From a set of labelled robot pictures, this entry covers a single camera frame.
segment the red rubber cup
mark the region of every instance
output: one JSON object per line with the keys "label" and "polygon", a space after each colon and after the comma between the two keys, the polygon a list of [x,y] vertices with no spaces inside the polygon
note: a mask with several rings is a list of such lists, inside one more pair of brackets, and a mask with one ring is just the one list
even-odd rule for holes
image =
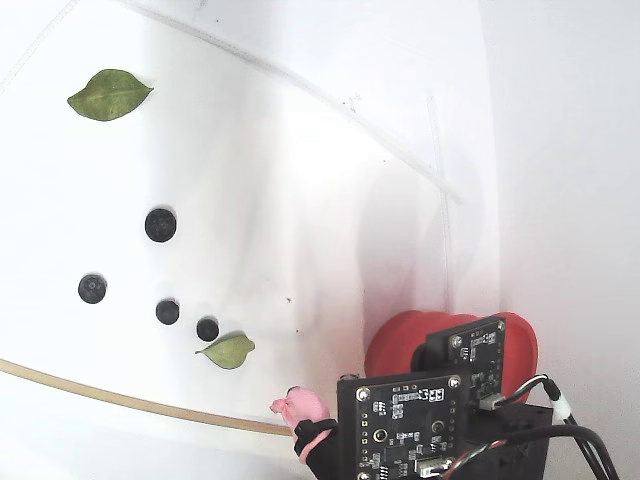
{"label": "red rubber cup", "polygon": [[[536,373],[538,340],[524,318],[510,312],[496,315],[505,318],[506,338],[502,394],[513,393]],[[452,315],[445,312],[408,310],[387,321],[371,341],[364,361],[367,377],[393,375],[411,371],[411,357],[428,334],[476,320],[475,315]]]}

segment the black round object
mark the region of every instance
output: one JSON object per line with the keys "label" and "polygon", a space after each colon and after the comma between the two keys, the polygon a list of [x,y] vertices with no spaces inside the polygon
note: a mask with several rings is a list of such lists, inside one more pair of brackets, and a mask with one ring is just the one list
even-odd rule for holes
{"label": "black round object", "polygon": [[444,422],[442,420],[436,420],[431,424],[431,431],[435,434],[444,432]]}
{"label": "black round object", "polygon": [[87,303],[99,303],[106,294],[107,281],[102,275],[90,273],[82,277],[78,284],[78,295]]}
{"label": "black round object", "polygon": [[196,332],[198,333],[198,337],[200,338],[200,340],[204,340],[205,342],[213,342],[216,338],[218,338],[220,328],[218,327],[218,323],[213,318],[204,317],[198,321]]}
{"label": "black round object", "polygon": [[164,243],[176,233],[178,222],[172,211],[166,208],[155,208],[149,212],[144,222],[144,231],[154,242]]}
{"label": "black round object", "polygon": [[160,320],[160,323],[173,325],[178,321],[179,316],[180,305],[171,298],[161,300],[158,302],[158,305],[156,305],[156,318]]}

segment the wire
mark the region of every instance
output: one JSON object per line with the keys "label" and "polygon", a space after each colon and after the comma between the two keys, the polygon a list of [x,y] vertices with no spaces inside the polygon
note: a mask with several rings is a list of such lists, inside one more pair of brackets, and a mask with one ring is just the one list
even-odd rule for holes
{"label": "wire", "polygon": [[496,402],[496,407],[507,405],[509,403],[513,403],[517,401],[520,397],[522,397],[525,393],[530,392],[533,388],[541,383],[545,383],[549,381],[549,377],[545,374],[536,375],[535,377],[531,377],[529,380],[520,385],[515,392],[511,395],[505,397],[502,400]]}
{"label": "wire", "polygon": [[[556,383],[552,379],[550,379],[548,375],[541,374],[536,375],[535,377],[532,377],[524,382],[511,395],[505,397],[503,400],[496,402],[496,406],[503,406],[515,402],[525,393],[531,391],[536,385],[540,384],[544,386],[544,389],[552,402],[557,402],[559,400],[561,392]],[[567,425],[578,425],[575,418],[571,414],[563,420]],[[600,462],[598,462],[596,455],[591,448],[591,445],[589,445],[588,442],[584,442],[580,439],[576,439],[576,443],[578,444],[578,448],[580,448],[584,459],[589,464],[589,467],[591,468],[591,471],[593,472],[593,475],[596,477],[596,479],[610,480],[610,472],[606,471],[606,467],[603,470],[603,467],[600,465]]]}
{"label": "wire", "polygon": [[[573,416],[573,414],[569,415],[569,418],[567,418],[564,421],[564,423],[567,424],[567,425],[574,425],[574,426],[578,425],[578,422],[576,421],[576,419]],[[576,438],[576,443],[578,444],[578,448],[580,448],[580,451],[582,452],[582,455],[584,456],[584,459],[589,464],[589,467],[591,467],[591,471],[593,472],[595,477],[598,480],[607,480],[608,478],[610,478],[611,477],[611,472],[607,471],[605,473],[605,471],[603,470],[602,465],[600,465],[600,462],[598,461],[598,459],[596,457],[595,452],[591,448],[591,445],[588,442],[584,442],[584,441],[579,440],[577,438]]]}
{"label": "wire", "polygon": [[458,457],[458,459],[456,459],[451,465],[449,471],[444,475],[443,480],[451,480],[454,473],[458,471],[460,467],[467,464],[473,458],[493,448],[497,448],[502,445],[522,445],[523,443],[555,437],[573,437],[576,440],[590,443],[595,448],[605,470],[607,470],[609,480],[620,480],[618,472],[613,465],[613,461],[611,460],[607,447],[602,439],[593,430],[577,425],[552,425],[549,427],[534,428],[523,432],[512,433],[504,439],[481,445]]}
{"label": "wire", "polygon": [[205,42],[215,45],[221,50],[239,58],[240,60],[253,65],[261,71],[273,75],[276,78],[281,78],[287,82],[295,85],[300,90],[310,94],[317,100],[325,103],[329,107],[332,107],[338,113],[346,116],[362,128],[371,139],[373,139],[378,145],[386,149],[389,153],[396,156],[400,161],[407,165],[411,170],[426,178],[433,183],[438,189],[449,195],[456,203],[462,204],[462,198],[457,193],[456,189],[447,182],[442,175],[440,175],[432,166],[425,163],[418,155],[416,155],[411,149],[406,147],[403,143],[397,141],[386,130],[379,127],[377,124],[367,120],[362,115],[351,111],[349,108],[345,108],[341,101],[334,98],[311,81],[302,77],[292,69],[279,65],[267,58],[264,58],[257,53],[254,53],[244,47],[235,45],[231,41],[223,38],[220,35],[213,35],[196,27],[193,27],[187,23],[180,22],[168,16],[165,16],[155,9],[147,8],[144,6],[147,2],[141,2],[139,0],[119,0],[120,3],[128,6],[135,12],[138,12],[148,18],[152,18],[164,25],[168,25],[172,28],[180,30],[184,33],[192,35],[196,38],[204,40]]}
{"label": "wire", "polygon": [[11,67],[11,70],[7,72],[5,77],[0,80],[0,96],[9,88],[9,85],[13,80],[18,76],[20,71],[27,64],[29,59],[36,53],[36,50],[40,48],[42,42],[44,42],[49,35],[53,32],[53,30],[60,25],[60,23],[65,19],[65,17],[75,8],[75,6],[80,2],[80,0],[70,0],[63,8],[58,12],[58,14],[44,27],[44,29],[38,34],[31,45],[27,47],[25,52],[20,56],[18,61]]}

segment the electronic component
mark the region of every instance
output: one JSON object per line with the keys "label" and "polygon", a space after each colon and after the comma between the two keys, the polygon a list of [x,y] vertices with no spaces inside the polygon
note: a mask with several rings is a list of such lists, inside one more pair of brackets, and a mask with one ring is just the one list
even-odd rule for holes
{"label": "electronic component", "polygon": [[469,387],[445,371],[339,381],[341,478],[433,477],[462,451]]}
{"label": "electronic component", "polygon": [[491,316],[431,333],[414,353],[411,371],[468,370],[469,405],[479,408],[482,399],[501,393],[505,331],[505,319]]}
{"label": "electronic component", "polygon": [[499,393],[493,393],[488,397],[484,397],[480,399],[478,402],[478,408],[480,410],[487,410],[489,412],[493,412],[496,408],[500,406],[500,402],[504,401],[504,395]]}
{"label": "electronic component", "polygon": [[[466,438],[472,449],[501,436],[551,425],[553,410],[546,407],[513,403],[491,413],[469,418]],[[501,447],[456,472],[453,480],[542,480],[549,440]]]}

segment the green leaf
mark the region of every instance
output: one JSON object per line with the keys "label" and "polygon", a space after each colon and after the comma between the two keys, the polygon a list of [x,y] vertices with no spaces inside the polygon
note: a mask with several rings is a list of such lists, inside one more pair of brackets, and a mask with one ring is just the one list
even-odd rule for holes
{"label": "green leaf", "polygon": [[83,117],[108,122],[138,108],[152,90],[129,72],[107,69],[96,73],[67,103]]}
{"label": "green leaf", "polygon": [[219,367],[230,370],[242,365],[247,354],[255,348],[256,344],[249,340],[244,333],[241,333],[222,338],[196,353],[204,353]]}

